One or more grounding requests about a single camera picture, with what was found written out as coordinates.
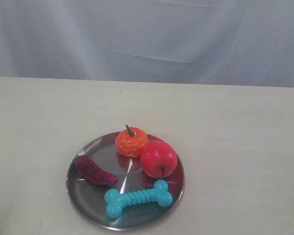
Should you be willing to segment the teal toy bone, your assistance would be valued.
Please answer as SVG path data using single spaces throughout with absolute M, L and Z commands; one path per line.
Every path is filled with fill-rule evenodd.
M 104 196 L 106 214 L 109 218 L 119 218 L 123 209 L 130 206 L 156 202 L 163 208 L 173 203 L 173 196 L 169 192 L 169 185 L 165 180 L 157 180 L 153 188 L 143 189 L 121 194 L 115 188 L 109 189 Z

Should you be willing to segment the round stainless steel plate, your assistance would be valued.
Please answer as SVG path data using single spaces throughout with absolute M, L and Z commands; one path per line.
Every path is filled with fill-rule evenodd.
M 117 153 L 117 135 L 118 132 L 112 132 L 94 139 L 77 156 L 88 156 L 101 169 L 115 175 L 118 181 L 113 187 L 120 193 L 152 188 L 156 180 L 144 173 L 139 159 L 127 158 Z M 180 159 L 177 160 L 174 172 L 165 181 L 173 197 L 169 207 L 163 208 L 156 202 L 130 206 L 117 219 L 111 219 L 106 214 L 104 195 L 111 186 L 88 183 L 79 175 L 73 163 L 67 172 L 66 189 L 72 206 L 84 219 L 105 229 L 129 231 L 150 225 L 174 211 L 185 188 L 184 168 Z

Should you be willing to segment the white backdrop cloth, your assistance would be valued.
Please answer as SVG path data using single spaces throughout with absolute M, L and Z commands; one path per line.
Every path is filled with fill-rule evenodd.
M 0 0 L 0 76 L 294 87 L 294 0 Z

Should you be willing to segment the orange toy pumpkin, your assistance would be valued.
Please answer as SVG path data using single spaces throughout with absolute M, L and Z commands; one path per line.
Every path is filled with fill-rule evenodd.
M 149 143 L 145 131 L 137 127 L 129 127 L 119 132 L 115 139 L 117 152 L 125 157 L 139 158 L 142 150 Z

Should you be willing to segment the red toy apple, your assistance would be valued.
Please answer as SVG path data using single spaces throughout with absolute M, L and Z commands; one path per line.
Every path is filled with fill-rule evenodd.
M 155 179 L 171 175 L 177 166 L 177 154 L 164 141 L 151 141 L 142 150 L 140 162 L 144 172 Z

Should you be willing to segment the purple toy sweet potato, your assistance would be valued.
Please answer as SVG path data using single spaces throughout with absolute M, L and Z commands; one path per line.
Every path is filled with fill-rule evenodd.
M 73 163 L 79 175 L 93 185 L 114 185 L 118 180 L 115 175 L 102 170 L 88 156 L 78 156 Z

